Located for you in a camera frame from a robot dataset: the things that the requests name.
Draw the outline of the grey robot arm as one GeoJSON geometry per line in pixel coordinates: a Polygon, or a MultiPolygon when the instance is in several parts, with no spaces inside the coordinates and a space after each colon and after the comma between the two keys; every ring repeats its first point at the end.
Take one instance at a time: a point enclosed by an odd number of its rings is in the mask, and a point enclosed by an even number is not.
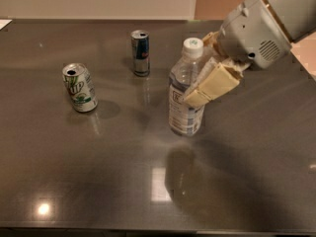
{"type": "Polygon", "coordinates": [[[183,101],[197,108],[236,88],[252,65],[266,69],[316,30],[316,0],[245,0],[216,33],[208,34],[207,63],[183,101]]]}

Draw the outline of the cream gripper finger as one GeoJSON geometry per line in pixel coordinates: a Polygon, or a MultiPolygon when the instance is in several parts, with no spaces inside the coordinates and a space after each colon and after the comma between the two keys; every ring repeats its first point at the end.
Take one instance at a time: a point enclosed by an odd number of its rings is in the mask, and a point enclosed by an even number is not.
{"type": "Polygon", "coordinates": [[[219,46],[217,38],[218,38],[218,32],[210,32],[202,38],[204,57],[212,57],[212,56],[226,57],[226,54],[219,46]]]}
{"type": "Polygon", "coordinates": [[[194,83],[185,91],[185,104],[198,108],[235,89],[243,79],[249,62],[231,58],[212,57],[203,67],[194,83]]]}

